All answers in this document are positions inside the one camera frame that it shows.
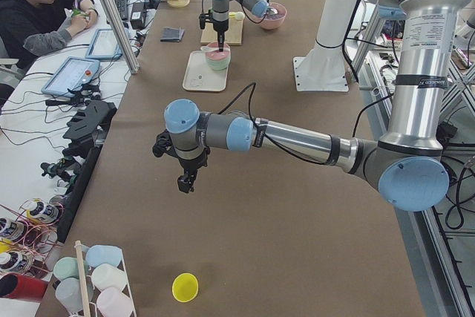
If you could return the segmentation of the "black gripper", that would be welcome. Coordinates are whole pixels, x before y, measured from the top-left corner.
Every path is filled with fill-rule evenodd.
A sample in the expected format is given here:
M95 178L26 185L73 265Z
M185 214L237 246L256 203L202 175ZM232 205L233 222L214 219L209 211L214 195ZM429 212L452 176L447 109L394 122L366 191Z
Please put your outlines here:
M208 155L208 148L194 148L191 151L177 150L178 160L185 171L183 175L177 178L177 186L180 192L190 193L194 191L196 173L201 167L207 167Z
M212 27L217 32L218 50L224 52L225 32L227 31L227 21L212 20Z

